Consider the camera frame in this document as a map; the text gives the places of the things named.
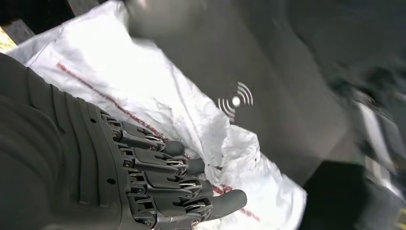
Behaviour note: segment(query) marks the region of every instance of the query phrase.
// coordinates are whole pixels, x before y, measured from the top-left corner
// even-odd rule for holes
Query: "white circle icon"
[[[218,108],[225,113],[230,122],[234,122],[236,118],[236,109],[240,107],[240,105],[254,104],[251,90],[249,90],[245,84],[238,82],[236,93],[237,95],[233,96],[231,100],[218,98]]]
[[[237,97],[237,96],[234,96],[233,97],[233,105],[235,106],[235,107],[239,107],[240,106],[240,103],[241,103],[241,101],[240,101],[240,99],[239,99],[239,97]]]

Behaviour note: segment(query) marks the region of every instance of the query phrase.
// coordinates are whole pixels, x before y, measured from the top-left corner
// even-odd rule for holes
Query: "screw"
[[[196,225],[198,225],[200,223],[200,220],[196,219],[192,222],[191,227],[194,228],[196,227]]]
[[[113,132],[113,140],[114,141],[118,141],[118,138],[119,138],[120,136],[119,136],[119,134],[117,133],[117,132]]]
[[[124,160],[123,167],[131,168],[131,167],[133,167],[133,164],[129,160]]]
[[[152,225],[151,221],[145,221],[144,224],[147,225],[148,227],[151,227]]]

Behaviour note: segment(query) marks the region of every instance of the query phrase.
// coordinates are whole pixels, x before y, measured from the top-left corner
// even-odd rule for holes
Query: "dark gray surface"
[[[7,26],[3,26],[2,28],[17,45],[35,35],[21,19],[16,20]]]
[[[209,1],[196,32],[157,44],[215,102],[231,99],[238,81],[246,84],[254,105],[237,108],[235,124],[257,133],[261,151],[303,184],[348,133],[346,120],[306,47],[278,14],[281,3],[268,6],[273,23],[258,28],[273,28],[267,47],[231,3]]]

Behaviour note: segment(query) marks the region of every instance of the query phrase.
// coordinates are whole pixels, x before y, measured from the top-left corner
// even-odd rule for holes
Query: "white plastic bag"
[[[197,229],[297,229],[305,191],[259,151],[256,134],[235,125],[148,41],[133,40],[121,2],[40,34],[8,53],[60,90],[118,119],[180,140],[206,163],[217,193],[241,189],[245,208]]]

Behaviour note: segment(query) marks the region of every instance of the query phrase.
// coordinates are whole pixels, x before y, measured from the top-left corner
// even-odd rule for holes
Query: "prosthetic hand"
[[[0,193],[4,229],[191,229],[242,208],[213,197],[184,147],[122,122],[0,55]]]

